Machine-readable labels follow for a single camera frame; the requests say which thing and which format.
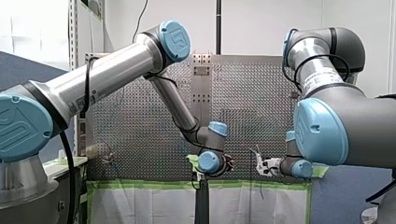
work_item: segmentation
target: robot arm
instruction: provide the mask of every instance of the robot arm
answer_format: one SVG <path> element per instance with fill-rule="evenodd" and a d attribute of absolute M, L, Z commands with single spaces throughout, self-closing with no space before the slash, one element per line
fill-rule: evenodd
<path fill-rule="evenodd" d="M 396 102 L 368 99 L 345 77 L 362 71 L 364 47 L 344 28 L 296 32 L 290 35 L 285 61 L 300 80 L 304 99 L 294 111 L 294 132 L 286 157 L 279 165 L 283 175 L 309 177 L 310 162 L 392 168 L 396 142 Z M 292 171 L 305 169 L 305 175 Z"/>
<path fill-rule="evenodd" d="M 162 71 L 190 54 L 190 39 L 176 21 L 163 22 L 137 36 L 131 46 L 98 59 L 90 71 L 90 105 L 137 79 L 150 77 L 156 91 L 186 139 L 209 149 L 201 155 L 202 170 L 215 174 L 225 167 L 222 157 L 227 126 L 200 127 L 177 89 Z M 85 105 L 86 66 L 45 83 L 29 81 L 0 94 L 0 162 L 37 155 L 51 137 L 67 129 Z"/>

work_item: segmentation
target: blue joint cap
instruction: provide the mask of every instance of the blue joint cap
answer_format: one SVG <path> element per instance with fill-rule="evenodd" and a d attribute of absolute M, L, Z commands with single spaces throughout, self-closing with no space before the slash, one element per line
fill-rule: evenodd
<path fill-rule="evenodd" d="M 310 178 L 313 172 L 312 163 L 306 160 L 295 162 L 291 168 L 291 174 L 296 178 Z"/>
<path fill-rule="evenodd" d="M 288 131 L 286 133 L 286 142 L 293 141 L 296 139 L 295 131 Z"/>
<path fill-rule="evenodd" d="M 219 167 L 219 157 L 212 151 L 205 151 L 198 158 L 198 168 L 202 172 L 214 174 L 219 170 Z"/>
<path fill-rule="evenodd" d="M 34 156 L 50 140 L 50 113 L 25 96 L 0 93 L 0 161 L 20 161 Z"/>
<path fill-rule="evenodd" d="M 347 132 L 332 108 L 316 98 L 299 102 L 294 111 L 297 147 L 309 161 L 343 164 L 348 155 Z"/>
<path fill-rule="evenodd" d="M 177 21 L 163 21 L 160 25 L 160 42 L 166 54 L 175 63 L 190 55 L 191 42 L 186 29 Z"/>
<path fill-rule="evenodd" d="M 227 124 L 225 123 L 211 121 L 209 123 L 209 129 L 214 133 L 218 133 L 223 137 L 227 137 Z"/>

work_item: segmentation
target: black cable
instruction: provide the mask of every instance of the black cable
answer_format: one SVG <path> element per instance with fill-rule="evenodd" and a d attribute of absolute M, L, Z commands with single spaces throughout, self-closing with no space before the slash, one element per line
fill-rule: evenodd
<path fill-rule="evenodd" d="M 298 72 L 300 71 L 300 69 L 303 67 L 304 64 L 308 63 L 309 61 L 316 59 L 316 58 L 321 58 L 321 57 L 328 57 L 328 58 L 335 58 L 338 59 L 341 63 L 344 64 L 344 66 L 346 67 L 346 75 L 344 76 L 343 80 L 347 81 L 347 79 L 349 78 L 350 75 L 350 69 L 349 69 L 349 64 L 347 63 L 347 61 L 345 61 L 342 57 L 335 55 L 335 54 L 318 54 L 318 55 L 314 55 L 311 57 L 306 58 L 305 60 L 303 60 L 296 68 L 296 70 L 294 71 L 294 79 L 293 79 L 293 83 L 294 85 L 296 85 L 296 87 L 299 89 L 299 85 L 300 83 L 297 82 L 297 75 Z"/>
<path fill-rule="evenodd" d="M 88 60 L 87 63 L 87 70 L 85 71 L 85 96 L 84 96 L 84 100 L 85 100 L 85 104 L 84 107 L 82 108 L 80 114 L 82 115 L 83 118 L 85 118 L 85 113 L 87 113 L 88 109 L 90 108 L 90 97 L 91 97 L 91 93 L 90 93 L 90 72 L 92 69 L 92 65 L 93 62 L 98 60 L 99 58 L 97 57 L 91 57 Z"/>
<path fill-rule="evenodd" d="M 64 144 L 64 152 L 66 153 L 67 167 L 69 169 L 69 213 L 67 215 L 67 224 L 73 224 L 76 205 L 76 172 L 74 169 L 73 152 L 67 141 L 66 133 L 63 131 L 59 135 Z"/>
<path fill-rule="evenodd" d="M 142 12 L 140 12 L 139 19 L 137 19 L 137 25 L 136 25 L 136 30 L 134 31 L 134 36 L 132 37 L 132 43 L 134 43 L 134 37 L 137 35 L 137 31 L 139 31 L 139 26 L 140 26 L 140 20 L 142 20 L 142 16 L 146 11 L 146 7 L 148 6 L 149 0 L 146 0 L 146 3 L 142 9 Z"/>
<path fill-rule="evenodd" d="M 154 76 L 154 77 L 160 78 L 160 79 L 163 79 L 163 80 L 170 81 L 170 82 L 172 82 L 172 84 L 175 85 L 176 89 L 178 89 L 177 83 L 176 83 L 172 78 L 169 78 L 169 77 L 161 77 L 161 76 Z"/>
<path fill-rule="evenodd" d="M 291 79 L 291 77 L 288 76 L 288 74 L 286 73 L 286 64 L 287 64 L 287 59 L 288 59 L 288 50 L 289 50 L 289 44 L 290 44 L 290 39 L 291 36 L 294 34 L 294 32 L 297 32 L 297 29 L 291 29 L 289 31 L 289 35 L 286 38 L 284 44 L 285 44 L 285 48 L 283 49 L 283 60 L 282 60 L 282 73 L 283 76 L 290 82 L 294 83 L 294 85 L 296 85 L 295 81 L 293 81 L 293 79 Z M 298 85 L 296 85 L 297 89 L 299 91 L 301 91 L 300 87 Z"/>
<path fill-rule="evenodd" d="M 393 180 L 392 182 L 387 184 L 384 188 L 382 188 L 379 192 L 377 192 L 377 193 L 373 194 L 372 196 L 368 197 L 366 199 L 366 202 L 370 203 L 371 201 L 381 197 L 382 195 L 384 195 L 385 193 L 387 193 L 388 191 L 390 191 L 394 187 L 396 187 L 396 180 Z"/>
<path fill-rule="evenodd" d="M 264 200 L 264 195 L 262 194 L 262 181 L 260 181 L 260 195 L 262 196 L 262 199 Z"/>

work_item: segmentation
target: small object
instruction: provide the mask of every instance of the small object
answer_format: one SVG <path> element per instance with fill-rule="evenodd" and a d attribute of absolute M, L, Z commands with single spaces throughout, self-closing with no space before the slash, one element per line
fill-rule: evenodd
<path fill-rule="evenodd" d="M 269 158 L 265 161 L 262 160 L 262 154 L 260 153 L 259 146 L 256 145 L 257 151 L 253 149 L 249 149 L 256 155 L 256 170 L 259 172 L 260 175 L 265 175 L 268 177 L 280 177 L 282 174 L 280 173 L 280 158 Z"/>
<path fill-rule="evenodd" d="M 65 209 L 65 203 L 64 201 L 59 201 L 58 203 L 58 211 L 64 210 Z"/>
<path fill-rule="evenodd" d="M 112 164 L 114 162 L 114 154 L 113 153 L 109 153 L 107 156 L 105 156 L 104 159 L 102 159 L 102 163 L 104 164 Z"/>
<path fill-rule="evenodd" d="M 64 159 L 64 149 L 58 151 L 58 162 L 62 162 Z"/>
<path fill-rule="evenodd" d="M 300 94 L 297 91 L 292 91 L 290 93 L 290 99 L 298 99 L 299 96 Z"/>

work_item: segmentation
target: green tape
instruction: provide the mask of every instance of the green tape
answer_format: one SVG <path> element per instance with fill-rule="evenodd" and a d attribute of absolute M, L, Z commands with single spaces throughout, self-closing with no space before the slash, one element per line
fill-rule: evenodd
<path fill-rule="evenodd" d="M 193 189 L 190 181 L 157 182 L 146 180 L 104 180 L 89 181 L 88 188 L 91 189 Z M 294 189 L 307 190 L 310 183 L 285 185 L 277 182 L 266 181 L 246 181 L 246 180 L 209 180 L 209 187 L 212 189 L 227 188 L 266 188 L 266 189 Z"/>
<path fill-rule="evenodd" d="M 92 210 L 92 196 L 97 189 L 193 189 L 190 181 L 173 181 L 173 182 L 158 182 L 147 180 L 101 180 L 88 181 L 88 223 L 91 223 Z M 247 180 L 209 180 L 209 187 L 211 189 L 230 189 L 253 187 L 262 189 L 290 189 L 290 190 L 306 190 L 306 224 L 309 224 L 311 212 L 311 183 L 299 183 L 285 185 L 278 182 L 266 181 L 247 181 Z"/>
<path fill-rule="evenodd" d="M 312 174 L 312 177 L 323 178 L 323 176 L 326 175 L 328 170 L 329 170 L 329 166 L 314 165 L 314 173 Z"/>

